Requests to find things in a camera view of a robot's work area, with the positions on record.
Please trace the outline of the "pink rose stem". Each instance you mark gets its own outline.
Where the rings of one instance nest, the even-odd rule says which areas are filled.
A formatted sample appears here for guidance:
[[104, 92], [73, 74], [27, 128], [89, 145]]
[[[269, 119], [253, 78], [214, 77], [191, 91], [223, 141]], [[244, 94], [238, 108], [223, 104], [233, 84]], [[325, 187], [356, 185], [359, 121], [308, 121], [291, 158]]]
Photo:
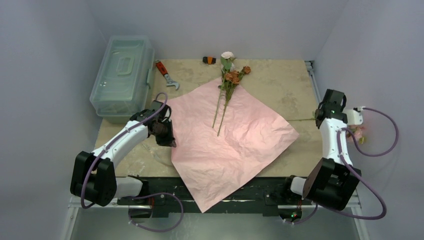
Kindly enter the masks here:
[[338, 139], [337, 134], [340, 131], [345, 131], [346, 133], [346, 141], [352, 142], [352, 143], [358, 143], [363, 144], [366, 141], [366, 137], [363, 135], [364, 127], [361, 127], [360, 125], [347, 125], [343, 120], [336, 119], [336, 118], [326, 118], [322, 122], [322, 126], [324, 126], [324, 122], [327, 123], [327, 128], [324, 130], [324, 135], [321, 137], [324, 140], [324, 143], [327, 143], [328, 140], [330, 141], [336, 141]]

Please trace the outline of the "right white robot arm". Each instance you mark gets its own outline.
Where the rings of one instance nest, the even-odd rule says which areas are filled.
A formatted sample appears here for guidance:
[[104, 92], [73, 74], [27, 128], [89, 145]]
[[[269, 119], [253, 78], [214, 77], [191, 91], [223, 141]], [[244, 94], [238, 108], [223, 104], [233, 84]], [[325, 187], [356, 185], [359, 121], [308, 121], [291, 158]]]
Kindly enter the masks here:
[[322, 158], [308, 177], [291, 177], [290, 184], [280, 191], [284, 202], [292, 204], [302, 196], [337, 211], [348, 204], [362, 173], [350, 160], [344, 129], [361, 125], [363, 116], [361, 108], [346, 109], [346, 102], [343, 92], [326, 90], [314, 116], [322, 138]]

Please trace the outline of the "white and orange rose stems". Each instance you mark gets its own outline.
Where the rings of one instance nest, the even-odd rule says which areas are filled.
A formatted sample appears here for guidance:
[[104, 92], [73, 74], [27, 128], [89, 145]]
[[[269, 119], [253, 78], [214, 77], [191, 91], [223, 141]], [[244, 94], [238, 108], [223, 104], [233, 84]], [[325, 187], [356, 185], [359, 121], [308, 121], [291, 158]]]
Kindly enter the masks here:
[[244, 76], [249, 75], [252, 71], [249, 66], [244, 66], [241, 71], [237, 71], [234, 65], [235, 59], [236, 57], [231, 51], [225, 51], [220, 55], [221, 84], [218, 86], [219, 95], [212, 123], [212, 128], [214, 128], [217, 123], [220, 107], [223, 105], [217, 136], [219, 136], [221, 133], [227, 107], [235, 92], [235, 89], [240, 85]]

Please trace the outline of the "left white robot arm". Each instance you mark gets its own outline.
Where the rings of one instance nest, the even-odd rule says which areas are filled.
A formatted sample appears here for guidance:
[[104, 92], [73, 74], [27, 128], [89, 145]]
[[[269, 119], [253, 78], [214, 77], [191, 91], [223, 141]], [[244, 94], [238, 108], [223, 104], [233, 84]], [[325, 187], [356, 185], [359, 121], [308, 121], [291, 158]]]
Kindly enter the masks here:
[[135, 113], [112, 139], [91, 151], [81, 151], [75, 158], [70, 193], [91, 205], [107, 206], [113, 199], [130, 198], [138, 205], [146, 203], [149, 191], [135, 176], [118, 177], [115, 169], [138, 144], [155, 137], [162, 147], [177, 146], [171, 121], [172, 109], [154, 100], [149, 109]]

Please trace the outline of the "pink purple wrapping paper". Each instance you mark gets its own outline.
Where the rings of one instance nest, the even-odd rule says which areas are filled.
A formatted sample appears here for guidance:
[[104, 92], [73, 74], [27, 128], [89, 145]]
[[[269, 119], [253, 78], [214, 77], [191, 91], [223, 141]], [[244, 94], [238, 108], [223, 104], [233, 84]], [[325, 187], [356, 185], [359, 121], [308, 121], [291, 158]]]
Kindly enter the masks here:
[[184, 182], [247, 183], [299, 137], [281, 115], [242, 86], [235, 89], [217, 136], [223, 109], [212, 125], [220, 83], [217, 78], [167, 101], [176, 140], [171, 162]]

